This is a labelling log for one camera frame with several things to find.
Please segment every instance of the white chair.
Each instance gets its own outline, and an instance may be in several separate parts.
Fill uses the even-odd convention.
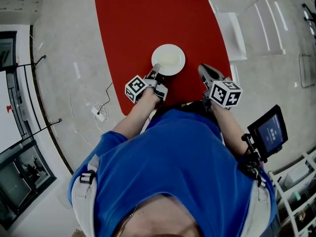
[[[216,13],[228,58],[285,54],[277,23],[268,0],[257,0],[241,13]]]

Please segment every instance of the buckle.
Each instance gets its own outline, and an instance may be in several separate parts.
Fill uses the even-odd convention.
[[[95,172],[93,170],[89,170],[85,173],[82,173],[82,175],[79,178],[79,182],[82,184],[92,184],[92,180],[95,177]]]

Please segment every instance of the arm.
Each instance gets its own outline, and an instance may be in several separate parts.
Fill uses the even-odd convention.
[[[120,133],[127,139],[139,135],[159,101],[160,99],[154,94],[153,88],[147,88],[131,112],[114,127],[113,132]]]
[[[235,158],[244,155],[248,145],[241,140],[244,134],[241,126],[237,123],[229,110],[220,107],[214,102],[212,102],[211,108],[222,131],[227,148],[233,153]]]

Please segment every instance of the blue t-shirt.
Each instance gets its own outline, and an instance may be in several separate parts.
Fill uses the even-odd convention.
[[[253,180],[223,145],[218,127],[193,113],[171,110],[152,121],[132,140],[107,132],[70,182],[99,157],[94,206],[95,231],[110,237],[137,204],[157,194],[176,197],[195,218],[206,237],[239,236],[245,222]],[[273,187],[265,174],[272,212]]]

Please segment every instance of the shoulder strap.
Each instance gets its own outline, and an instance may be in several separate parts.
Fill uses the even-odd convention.
[[[96,172],[99,168],[99,157],[94,155],[88,163],[88,171],[77,177],[71,192],[75,216],[87,237],[95,237],[94,201],[97,193]]]

